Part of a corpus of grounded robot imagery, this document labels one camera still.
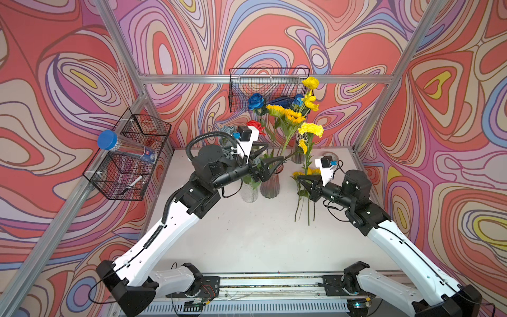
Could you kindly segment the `tall sunflower bunch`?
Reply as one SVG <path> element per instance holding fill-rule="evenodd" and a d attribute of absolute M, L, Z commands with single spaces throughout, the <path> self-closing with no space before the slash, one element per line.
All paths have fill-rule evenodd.
<path fill-rule="evenodd" d="M 289 125 L 298 126 L 306 121 L 306 118 L 300 112 L 295 112 L 290 108 L 268 104 L 266 109 L 269 115 L 281 119 Z"/>

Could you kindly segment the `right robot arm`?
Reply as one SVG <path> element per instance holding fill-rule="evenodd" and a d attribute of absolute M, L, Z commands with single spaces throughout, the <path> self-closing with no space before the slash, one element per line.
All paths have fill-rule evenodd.
<path fill-rule="evenodd" d="M 298 176 L 313 202 L 326 199 L 345 209 L 348 221 L 379 246 L 411 280 L 407 287 L 368 264 L 357 262 L 344 270 L 345 290 L 373 293 L 408 316 L 478 316 L 482 295 L 461 285 L 425 256 L 392 218 L 370 200 L 371 181 L 360 170 L 349 170 L 341 185 L 323 176 Z"/>

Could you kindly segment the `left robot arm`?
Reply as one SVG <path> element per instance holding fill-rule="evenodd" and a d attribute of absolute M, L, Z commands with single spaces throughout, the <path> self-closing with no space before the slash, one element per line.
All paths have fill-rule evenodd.
<path fill-rule="evenodd" d="M 202 291 L 213 299 L 216 292 L 203 282 L 203 274 L 190 263 L 176 269 L 154 272 L 169 248 L 224 198 L 224 187 L 250 176 L 256 182 L 268 181 L 283 164 L 284 157 L 266 158 L 255 163 L 261 150 L 253 126 L 241 132 L 208 132 L 186 146 L 194 167 L 189 180 L 167 199 L 162 217 L 141 240 L 115 261 L 104 260 L 96 268 L 126 316 L 141 314 L 154 299 L 176 293 L 195 297 Z"/>

